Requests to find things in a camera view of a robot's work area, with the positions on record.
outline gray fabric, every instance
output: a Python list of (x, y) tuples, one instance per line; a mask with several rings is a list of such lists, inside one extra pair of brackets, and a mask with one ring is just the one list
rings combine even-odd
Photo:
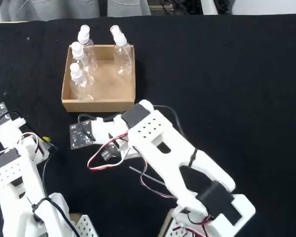
[(3, 0), (0, 21), (99, 17), (97, 0)]
[(108, 0), (108, 16), (151, 15), (147, 0)]
[[(108, 16), (150, 15), (147, 0), (108, 0)], [(99, 17), (98, 0), (0, 0), (0, 21)]]

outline black table surface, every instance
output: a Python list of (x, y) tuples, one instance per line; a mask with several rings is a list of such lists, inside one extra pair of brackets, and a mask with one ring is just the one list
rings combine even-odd
[[(88, 214), (102, 237), (155, 237), (176, 204), (140, 185), (128, 166), (142, 169), (142, 160), (91, 172), (97, 146), (70, 150), (77, 114), (62, 106), (61, 87), (82, 24), (96, 44), (113, 44), (110, 26), (120, 25), (135, 46), (136, 101), (173, 107), (188, 140), (255, 205), (239, 237), (296, 236), (296, 15), (0, 24), (0, 102), (63, 153), (47, 166), (48, 192), (62, 193), (71, 213)], [(188, 186), (202, 188), (201, 179), (189, 176)], [(2, 224), (0, 211), (0, 236)]]

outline cardboard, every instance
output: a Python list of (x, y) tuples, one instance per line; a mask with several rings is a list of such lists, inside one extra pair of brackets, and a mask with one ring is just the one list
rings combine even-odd
[(131, 46), (133, 72), (127, 77), (117, 74), (113, 52), (114, 45), (88, 46), (97, 57), (98, 70), (92, 86), (94, 100), (74, 100), (70, 88), (70, 64), (73, 62), (71, 47), (67, 54), (61, 99), (68, 112), (121, 112), (130, 109), (135, 102), (135, 52)]

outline cable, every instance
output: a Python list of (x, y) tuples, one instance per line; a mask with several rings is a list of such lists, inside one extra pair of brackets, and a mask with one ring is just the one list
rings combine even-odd
[(207, 216), (207, 217), (205, 217), (201, 222), (193, 222), (192, 220), (191, 220), (191, 218), (190, 218), (190, 216), (189, 216), (189, 213), (187, 214), (187, 218), (188, 218), (188, 221), (190, 221), (192, 224), (194, 224), (194, 225), (203, 225), (203, 224), (205, 224), (206, 222), (208, 222), (208, 220), (209, 220), (209, 215)]
[(106, 142), (105, 144), (103, 144), (100, 148), (99, 148), (99, 150), (88, 160), (88, 163), (87, 163), (87, 167), (88, 167), (88, 169), (90, 169), (90, 170), (93, 170), (93, 171), (96, 171), (96, 170), (102, 170), (102, 169), (106, 169), (106, 168), (110, 168), (110, 167), (114, 167), (114, 166), (118, 166), (118, 165), (120, 165), (123, 161), (124, 161), (124, 159), (126, 158), (126, 156), (127, 156), (127, 154), (128, 154), (128, 152), (129, 152), (129, 150), (130, 150), (130, 148), (128, 149), (128, 151), (127, 151), (127, 153), (126, 153), (126, 155), (124, 156), (124, 158), (122, 158), (121, 159), (121, 161), (120, 162), (118, 162), (118, 163), (116, 163), (116, 164), (106, 164), (106, 165), (101, 165), (101, 166), (97, 166), (97, 167), (90, 167), (90, 163), (92, 162), (92, 160), (98, 155), (98, 153), (103, 149), (103, 148), (105, 148), (109, 143), (111, 143), (111, 142), (113, 142), (113, 141), (115, 141), (115, 140), (117, 140), (117, 139), (119, 139), (119, 138), (122, 138), (122, 137), (125, 137), (125, 136), (127, 136), (127, 133), (124, 133), (124, 134), (121, 134), (121, 135), (118, 135), (118, 136), (116, 136), (116, 137), (114, 137), (114, 138), (112, 138), (112, 139), (110, 139), (108, 142)]
[(204, 231), (204, 233), (205, 233), (205, 237), (209, 237), (209, 235), (208, 235), (208, 233), (207, 233), (207, 231), (206, 231), (206, 229), (205, 229), (205, 225), (204, 225), (204, 224), (202, 225), (202, 228), (203, 228), (203, 231)]
[(196, 235), (197, 237), (205, 237), (205, 236), (203, 236), (200, 232), (198, 232), (197, 230), (192, 229), (192, 228), (190, 228), (190, 227), (176, 226), (176, 227), (174, 227), (172, 230), (173, 230), (173, 231), (176, 231), (176, 230), (181, 229), (181, 228), (185, 229), (186, 231), (192, 232), (192, 233), (193, 233), (194, 235)]
[(20, 118), (22, 117), (21, 114), (19, 112), (17, 112), (16, 110), (9, 110), (7, 112), (4, 112), (1, 116), (0, 116), (0, 120), (7, 114), (16, 114), (17, 116), (19, 116)]
[(48, 201), (50, 204), (52, 204), (59, 211), (59, 213), (64, 218), (65, 222), (69, 225), (69, 227), (72, 229), (72, 231), (76, 235), (76, 237), (80, 237), (78, 231), (75, 229), (75, 227), (72, 225), (72, 223), (70, 222), (70, 220), (67, 218), (67, 216), (65, 215), (65, 213), (61, 209), (61, 207), (57, 203), (55, 203), (54, 201), (52, 201), (50, 198), (45, 197), (42, 200), (40, 200), (37, 204), (33, 204), (32, 205), (33, 213), (35, 213), (35, 211), (38, 209), (39, 205), (41, 205), (43, 203), (43, 201), (45, 201), (45, 200)]
[(50, 161), (50, 159), (53, 157), (54, 154), (55, 153), (50, 155), (49, 158), (47, 158), (47, 160), (45, 161), (45, 164), (44, 164), (44, 167), (43, 167), (43, 172), (41, 174), (41, 184), (43, 186), (43, 190), (44, 190), (44, 193), (45, 193), (46, 197), (48, 197), (48, 194), (47, 194), (47, 190), (46, 190), (46, 186), (45, 186), (45, 171), (46, 171), (47, 163)]
[[(122, 114), (123, 112), (120, 112), (120, 113), (114, 114), (114, 115), (109, 116), (109, 117), (107, 117), (107, 118), (104, 118), (104, 119), (103, 119), (103, 122), (108, 122), (108, 121), (114, 119), (115, 116), (117, 116), (117, 115), (119, 115), (119, 114)], [(83, 128), (83, 126), (81, 125), (81, 118), (83, 118), (83, 117), (88, 118), (88, 119), (91, 119), (91, 120), (97, 120), (97, 118), (94, 117), (94, 116), (92, 116), (92, 115), (89, 115), (89, 114), (79, 114), (79, 115), (78, 115), (78, 126), (79, 126), (79, 128), (81, 129), (82, 133), (83, 133), (84, 135), (86, 135), (91, 141), (95, 142), (96, 139), (95, 139), (95, 137), (93, 136), (93, 134), (92, 134), (92, 133), (91, 133), (91, 134), (90, 134), (90, 133), (87, 133), (87, 131), (86, 131), (86, 130)]]
[(85, 118), (89, 118), (89, 119), (91, 119), (91, 120), (96, 120), (97, 118), (96, 118), (96, 117), (93, 117), (93, 116), (91, 116), (91, 115), (89, 115), (89, 114), (79, 114), (79, 115), (78, 115), (78, 125), (79, 125), (79, 128), (81, 129), (82, 133), (83, 133), (84, 135), (86, 135), (88, 138), (90, 138), (91, 141), (95, 142), (95, 137), (92, 135), (92, 133), (91, 133), (91, 134), (87, 133), (86, 130), (85, 130), (85, 129), (83, 128), (83, 126), (81, 125), (81, 118), (83, 118), (83, 117), (85, 117)]
[(13, 148), (11, 148), (11, 147), (8, 147), (8, 148), (6, 148), (6, 149), (4, 149), (4, 150), (0, 151), (0, 155), (1, 155), (2, 153), (4, 153), (4, 152), (8, 151), (8, 150), (11, 150), (11, 149), (13, 149)]
[(186, 138), (186, 135), (183, 132), (183, 129), (182, 129), (182, 126), (181, 126), (181, 123), (180, 123), (180, 120), (179, 120), (179, 116), (178, 116), (177, 112), (174, 109), (172, 109), (170, 106), (166, 106), (166, 105), (154, 105), (154, 107), (156, 107), (156, 108), (167, 108), (168, 110), (170, 110), (172, 112), (172, 114), (174, 115), (175, 119), (176, 119), (177, 127), (178, 127), (178, 130), (179, 130), (180, 134), (184, 138)]
[(143, 185), (144, 187), (146, 187), (147, 189), (149, 189), (150, 191), (154, 192), (155, 194), (158, 194), (160, 196), (162, 196), (163, 198), (172, 198), (172, 199), (176, 199), (174, 196), (172, 195), (167, 195), (167, 194), (163, 194), (161, 192), (158, 192), (152, 188), (150, 188), (147, 184), (144, 183), (143, 181), (143, 174), (145, 174), (145, 172), (147, 171), (147, 167), (148, 167), (148, 163), (147, 161), (143, 158), (144, 162), (145, 162), (145, 166), (144, 166), (144, 169), (142, 171), (142, 173), (140, 174), (140, 183), (141, 185)]
[(21, 135), (21, 138), (17, 141), (17, 143), (16, 144), (19, 144), (19, 142), (22, 140), (22, 139), (24, 139), (25, 137), (25, 135), (29, 135), (29, 136), (35, 136), (35, 140), (36, 140), (36, 147), (35, 147), (35, 153), (37, 153), (37, 151), (38, 151), (38, 146), (39, 146), (39, 142), (38, 142), (38, 136), (37, 136), (37, 134), (35, 134), (35, 133), (33, 133), (33, 132), (25, 132), (25, 133), (23, 133), (22, 135)]
[(165, 12), (167, 15), (171, 15), (171, 14), (167, 11), (167, 9), (165, 8), (165, 6), (164, 6), (165, 2), (166, 2), (166, 0), (163, 0), (163, 2), (162, 2), (162, 0), (159, 0), (159, 3), (160, 3), (160, 5), (162, 6), (164, 12)]

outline white wire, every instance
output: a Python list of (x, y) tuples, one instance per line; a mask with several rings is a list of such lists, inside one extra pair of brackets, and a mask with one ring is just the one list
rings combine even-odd
[(2, 153), (4, 153), (4, 152), (8, 151), (8, 150), (11, 150), (11, 149), (13, 149), (13, 148), (11, 148), (11, 147), (8, 147), (8, 148), (6, 148), (6, 149), (4, 149), (4, 150), (0, 151), (0, 155), (1, 155)]
[(108, 142), (106, 142), (105, 144), (103, 144), (99, 150), (88, 160), (88, 163), (87, 163), (87, 167), (88, 169), (90, 170), (100, 170), (100, 169), (106, 169), (106, 168), (109, 168), (109, 167), (114, 167), (114, 166), (118, 166), (120, 165), (126, 158), (126, 156), (128, 155), (128, 152), (130, 149), (128, 149), (126, 155), (120, 160), (120, 162), (116, 163), (116, 164), (106, 164), (106, 165), (101, 165), (101, 166), (97, 166), (97, 167), (90, 167), (90, 163), (91, 161), (98, 155), (98, 153), (104, 148), (106, 147), (109, 143), (115, 141), (116, 139), (118, 138), (122, 138), (122, 137), (125, 137), (127, 135), (127, 133), (124, 133), (124, 134), (121, 134), (121, 135), (118, 135), (112, 139), (110, 139)]
[(158, 194), (158, 195), (162, 196), (163, 198), (173, 198), (173, 199), (176, 199), (176, 198), (175, 198), (174, 196), (172, 196), (172, 195), (163, 194), (163, 193), (161, 193), (161, 192), (158, 192), (158, 191), (156, 191), (156, 190), (153, 190), (153, 189), (150, 188), (147, 184), (144, 183), (144, 181), (143, 181), (143, 174), (145, 174), (145, 172), (147, 171), (148, 163), (147, 163), (147, 161), (145, 160), (144, 157), (143, 157), (143, 160), (144, 160), (144, 162), (145, 162), (145, 167), (144, 167), (143, 172), (142, 172), (141, 175), (140, 175), (140, 183), (141, 183), (141, 185), (143, 185), (144, 187), (146, 187), (146, 188), (149, 189), (150, 191), (154, 192), (155, 194)]
[(38, 140), (39, 140), (39, 138), (38, 138), (37, 134), (35, 134), (35, 133), (33, 133), (33, 132), (25, 132), (25, 133), (23, 133), (23, 134), (21, 135), (21, 138), (17, 141), (17, 144), (18, 144), (22, 139), (24, 139), (24, 136), (25, 136), (25, 135), (32, 135), (32, 136), (35, 136), (35, 138), (36, 138), (35, 153), (36, 153), (36, 152), (38, 151), (38, 145), (39, 145)]
[(130, 148), (128, 148), (128, 150), (127, 150), (127, 152), (126, 152), (126, 155), (123, 156), (123, 157), (121, 158), (121, 160), (120, 160), (118, 163), (116, 163), (116, 164), (105, 164), (105, 165), (100, 165), (100, 166), (97, 166), (97, 167), (91, 167), (91, 168), (89, 168), (89, 169), (91, 169), (91, 170), (101, 170), (101, 169), (106, 169), (106, 168), (111, 168), (111, 167), (114, 167), (114, 166), (118, 166), (118, 165), (120, 165), (120, 164), (123, 163), (123, 161), (125, 160), (126, 156), (127, 156), (128, 153), (129, 153), (129, 150), (130, 150)]

